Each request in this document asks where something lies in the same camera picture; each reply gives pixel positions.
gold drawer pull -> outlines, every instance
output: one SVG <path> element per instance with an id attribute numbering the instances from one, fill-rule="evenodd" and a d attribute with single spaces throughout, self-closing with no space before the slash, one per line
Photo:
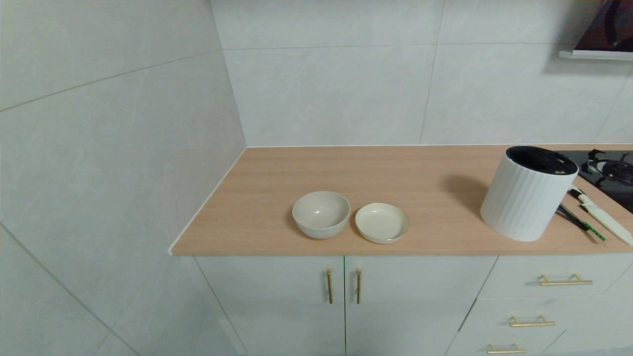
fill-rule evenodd
<path id="1" fill-rule="evenodd" d="M 512 320 L 514 322 L 510 323 L 510 327 L 524 327 L 524 326 L 554 326 L 556 325 L 555 321 L 548 321 L 545 319 L 543 315 L 539 316 L 539 319 L 543 320 L 542 322 L 519 322 L 517 317 L 513 316 Z"/>
<path id="2" fill-rule="evenodd" d="M 519 349 L 519 347 L 517 346 L 517 344 L 512 344 L 512 346 L 514 346 L 514 350 L 495 350 L 494 346 L 492 344 L 488 345 L 488 347 L 490 348 L 490 350 L 488 350 L 488 354 L 489 355 L 497 355 L 500 353 L 526 353 L 527 350 L 521 350 Z"/>
<path id="3" fill-rule="evenodd" d="M 360 269 L 356 270 L 356 278 L 358 279 L 357 280 L 357 283 L 358 283 L 358 294 L 356 294 L 356 304 L 360 304 L 360 280 L 361 280 L 361 273 L 362 272 L 361 272 Z"/>
<path id="4" fill-rule="evenodd" d="M 330 304 L 332 304 L 333 300 L 332 300 L 332 269 L 331 268 L 327 269 L 327 294 L 330 299 Z"/>
<path id="5" fill-rule="evenodd" d="M 546 274 L 541 274 L 541 278 L 543 278 L 543 282 L 541 282 L 541 286 L 582 286 L 587 284 L 593 284 L 593 281 L 583 280 L 580 278 L 578 273 L 574 273 L 572 278 L 569 281 L 550 281 Z"/>

white ribbed knife holder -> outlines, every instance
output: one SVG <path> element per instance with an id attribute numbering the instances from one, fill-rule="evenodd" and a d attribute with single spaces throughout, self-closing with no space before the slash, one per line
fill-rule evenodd
<path id="1" fill-rule="evenodd" d="M 516 241 L 535 241 L 578 174 L 578 166 L 553 151 L 530 146 L 509 148 L 481 205 L 482 220 Z"/>

shallow dish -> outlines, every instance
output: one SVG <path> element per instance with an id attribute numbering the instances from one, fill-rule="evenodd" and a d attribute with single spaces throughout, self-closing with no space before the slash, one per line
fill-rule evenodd
<path id="1" fill-rule="evenodd" d="M 373 243 L 394 243 L 409 229 L 409 218 L 391 204 L 371 203 L 356 213 L 356 226 Z"/>
<path id="2" fill-rule="evenodd" d="M 338 234 L 349 220 L 351 206 L 333 191 L 315 191 L 302 196 L 292 207 L 292 218 L 300 230 L 314 239 Z"/>

black stovetop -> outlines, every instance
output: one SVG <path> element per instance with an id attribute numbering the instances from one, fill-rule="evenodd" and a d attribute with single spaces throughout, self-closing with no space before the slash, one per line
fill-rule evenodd
<path id="1" fill-rule="evenodd" d="M 578 165 L 579 176 L 633 213 L 633 153 L 597 149 L 559 153 Z"/>

wooden countertop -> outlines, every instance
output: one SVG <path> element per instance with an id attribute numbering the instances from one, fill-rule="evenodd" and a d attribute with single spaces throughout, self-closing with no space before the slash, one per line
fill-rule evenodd
<path id="1" fill-rule="evenodd" d="M 633 252 L 579 208 L 564 204 L 607 239 L 597 243 L 556 214 L 537 241 L 503 237 L 479 217 L 499 160 L 509 146 L 342 146 L 248 148 L 172 248 L 174 255 L 548 255 Z M 630 145 L 541 145 L 554 150 L 633 150 Z M 633 214 L 583 178 L 575 185 L 625 228 Z M 329 190 L 352 204 L 350 224 L 327 240 L 296 227 L 294 202 Z M 401 208 L 410 228 L 397 243 L 376 245 L 354 226 L 363 205 Z"/>

